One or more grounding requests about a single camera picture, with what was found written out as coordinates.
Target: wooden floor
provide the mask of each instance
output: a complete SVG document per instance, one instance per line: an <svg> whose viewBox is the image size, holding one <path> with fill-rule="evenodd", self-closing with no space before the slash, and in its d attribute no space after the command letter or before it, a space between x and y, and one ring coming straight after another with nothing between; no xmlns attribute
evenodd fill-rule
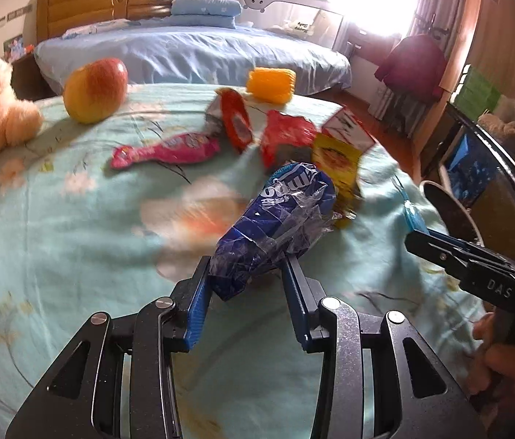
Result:
<svg viewBox="0 0 515 439"><path fill-rule="evenodd" d="M369 106L367 102L356 98L344 90L327 90L317 95L317 98L336 102L351 109L355 116L363 123L365 129L397 160L401 169L413 178L414 160L411 140L400 135L394 129L386 132L385 124L367 112Z"/></svg>

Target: red snack package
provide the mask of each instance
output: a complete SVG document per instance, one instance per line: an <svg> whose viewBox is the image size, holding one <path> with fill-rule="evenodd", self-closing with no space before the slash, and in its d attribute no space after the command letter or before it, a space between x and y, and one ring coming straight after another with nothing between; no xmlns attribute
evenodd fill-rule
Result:
<svg viewBox="0 0 515 439"><path fill-rule="evenodd" d="M245 102L239 92L228 87L217 89L220 95L224 130L233 147L242 153L253 142L251 123L245 109Z"/></svg>
<svg viewBox="0 0 515 439"><path fill-rule="evenodd" d="M310 163L317 133L316 126L304 117L269 110L260 146L265 168L275 170L290 160Z"/></svg>

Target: yellow corn toy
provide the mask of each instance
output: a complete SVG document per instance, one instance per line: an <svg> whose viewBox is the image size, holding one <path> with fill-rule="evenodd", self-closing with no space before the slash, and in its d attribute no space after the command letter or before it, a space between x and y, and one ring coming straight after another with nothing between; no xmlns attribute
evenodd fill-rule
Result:
<svg viewBox="0 0 515 439"><path fill-rule="evenodd" d="M249 72L247 91L271 104L287 104L294 95L296 73L291 69L255 68Z"/></svg>

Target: blue bedsheet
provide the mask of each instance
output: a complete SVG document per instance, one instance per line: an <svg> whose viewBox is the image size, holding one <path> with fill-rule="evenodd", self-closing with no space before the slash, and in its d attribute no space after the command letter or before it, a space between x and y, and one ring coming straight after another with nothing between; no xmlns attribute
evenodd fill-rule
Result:
<svg viewBox="0 0 515 439"><path fill-rule="evenodd" d="M101 58L121 59L131 83L183 82L245 86L255 67L296 71L296 93L351 84L346 57L308 41L254 28L165 27L159 18L108 33L40 43L36 62L55 93L69 74Z"/></svg>

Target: red apple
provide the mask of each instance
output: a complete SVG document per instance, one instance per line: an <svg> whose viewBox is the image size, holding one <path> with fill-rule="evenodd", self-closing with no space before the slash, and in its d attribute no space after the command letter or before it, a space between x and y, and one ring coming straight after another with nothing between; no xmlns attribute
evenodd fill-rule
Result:
<svg viewBox="0 0 515 439"><path fill-rule="evenodd" d="M74 71L64 85L68 114L80 123L96 123L112 115L128 91L128 70L115 58L87 64Z"/></svg>

